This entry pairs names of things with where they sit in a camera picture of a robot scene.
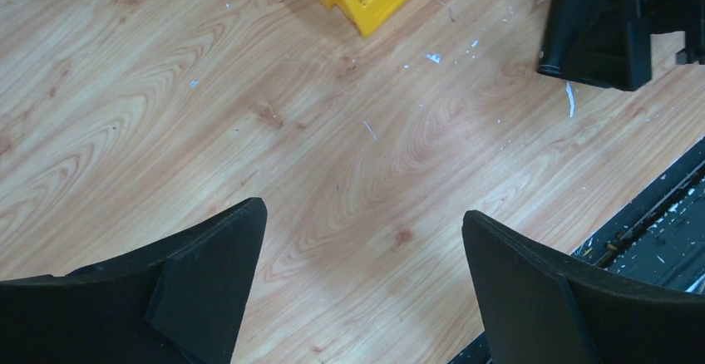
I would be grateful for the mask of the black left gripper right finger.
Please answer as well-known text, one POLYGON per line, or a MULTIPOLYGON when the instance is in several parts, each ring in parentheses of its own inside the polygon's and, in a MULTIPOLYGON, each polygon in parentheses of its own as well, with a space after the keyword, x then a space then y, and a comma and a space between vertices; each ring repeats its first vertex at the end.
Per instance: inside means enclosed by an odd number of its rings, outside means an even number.
POLYGON ((597 268, 478 210, 461 233, 493 362, 703 362, 703 296, 597 268))

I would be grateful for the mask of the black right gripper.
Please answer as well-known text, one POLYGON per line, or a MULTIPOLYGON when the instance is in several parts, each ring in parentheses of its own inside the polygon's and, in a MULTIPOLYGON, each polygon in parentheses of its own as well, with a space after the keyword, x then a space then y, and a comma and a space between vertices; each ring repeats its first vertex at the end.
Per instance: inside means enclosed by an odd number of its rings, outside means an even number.
POLYGON ((704 63, 704 0, 550 0, 537 71, 636 91, 652 78, 651 37, 683 32, 679 65, 704 63))

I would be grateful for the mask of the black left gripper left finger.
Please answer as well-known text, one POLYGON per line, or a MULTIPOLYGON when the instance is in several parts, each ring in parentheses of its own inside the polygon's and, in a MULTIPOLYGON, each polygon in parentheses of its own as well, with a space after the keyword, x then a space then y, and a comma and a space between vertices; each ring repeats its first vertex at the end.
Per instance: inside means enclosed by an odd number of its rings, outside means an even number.
POLYGON ((230 362, 267 218, 249 198, 66 275, 3 281, 2 362, 230 362))

